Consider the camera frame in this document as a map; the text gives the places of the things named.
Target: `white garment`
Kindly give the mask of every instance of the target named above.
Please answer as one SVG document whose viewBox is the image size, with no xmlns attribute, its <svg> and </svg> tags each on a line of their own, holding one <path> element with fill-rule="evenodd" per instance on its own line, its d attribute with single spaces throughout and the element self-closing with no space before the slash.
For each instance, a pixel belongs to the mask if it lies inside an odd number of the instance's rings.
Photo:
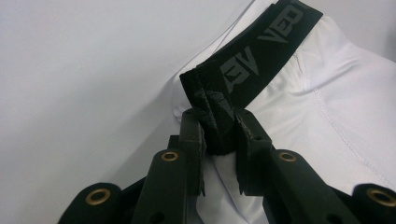
<svg viewBox="0 0 396 224">
<path fill-rule="evenodd" d="M 255 2 L 229 33 L 187 64 L 192 69 L 250 25 L 267 7 Z M 251 102 L 275 148 L 300 153 L 336 189 L 361 183 L 396 190 L 396 65 L 351 44 L 324 16 L 271 83 Z M 190 108 L 178 76 L 174 112 Z M 205 163 L 204 223 L 264 223 L 262 199 L 239 195 L 234 154 Z"/>
</svg>

